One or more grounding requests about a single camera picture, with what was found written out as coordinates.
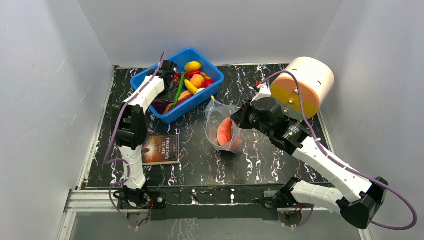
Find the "purple toy eggplant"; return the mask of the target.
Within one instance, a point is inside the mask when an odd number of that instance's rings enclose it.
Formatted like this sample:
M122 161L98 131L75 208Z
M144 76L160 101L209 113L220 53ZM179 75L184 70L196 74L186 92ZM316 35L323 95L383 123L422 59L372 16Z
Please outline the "purple toy eggplant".
M154 100L151 104L155 111L160 115L162 115L166 111L168 105L169 103L167 101L162 100Z

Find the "toy watermelon slice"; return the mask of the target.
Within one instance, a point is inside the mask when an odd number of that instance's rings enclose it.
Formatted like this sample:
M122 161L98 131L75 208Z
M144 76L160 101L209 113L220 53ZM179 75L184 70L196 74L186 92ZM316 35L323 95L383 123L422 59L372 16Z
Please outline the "toy watermelon slice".
M217 141L220 146L224 146L225 144L230 143L230 141L232 140L232 126L233 121L230 117L227 117L219 125L217 129Z

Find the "clear zip top bag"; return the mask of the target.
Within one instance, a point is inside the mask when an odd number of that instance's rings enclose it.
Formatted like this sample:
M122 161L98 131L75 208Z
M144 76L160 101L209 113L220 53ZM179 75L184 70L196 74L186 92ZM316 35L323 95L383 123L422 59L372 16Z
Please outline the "clear zip top bag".
M244 130L231 119L240 108L226 105L213 96L205 108L205 134L216 151L240 154L243 151Z

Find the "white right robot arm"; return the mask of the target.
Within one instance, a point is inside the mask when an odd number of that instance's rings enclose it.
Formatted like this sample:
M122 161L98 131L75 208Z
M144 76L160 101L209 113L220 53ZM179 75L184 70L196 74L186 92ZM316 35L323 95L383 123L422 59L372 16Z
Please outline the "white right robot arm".
M261 90L253 100L247 100L231 115L241 129L256 129L286 154L306 163L319 172L333 186L307 183L293 177L279 191L265 191L256 199L266 208L295 207L310 204L339 213L345 221L358 229L366 229L386 196L386 190L373 180L351 173L344 162L328 159L328 150L312 138L304 121L286 116L268 89Z

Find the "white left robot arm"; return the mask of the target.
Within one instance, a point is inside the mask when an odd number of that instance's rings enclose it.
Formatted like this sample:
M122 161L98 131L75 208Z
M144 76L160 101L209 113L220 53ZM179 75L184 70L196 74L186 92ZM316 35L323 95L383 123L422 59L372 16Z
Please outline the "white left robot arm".
M173 78L178 66L173 61L162 60L157 68L150 69L141 85L121 104L115 104L115 124L112 130L112 143L118 146L124 167L123 187L134 190L130 202L137 208L149 203L149 194L142 188L146 183L142 161L142 145L147 138L145 114L154 100L173 89Z

